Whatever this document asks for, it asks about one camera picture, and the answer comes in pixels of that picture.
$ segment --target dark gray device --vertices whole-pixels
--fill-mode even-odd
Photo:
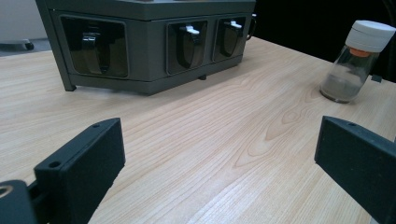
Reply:
[[[64,88],[153,94],[241,62],[255,0],[36,0]]]

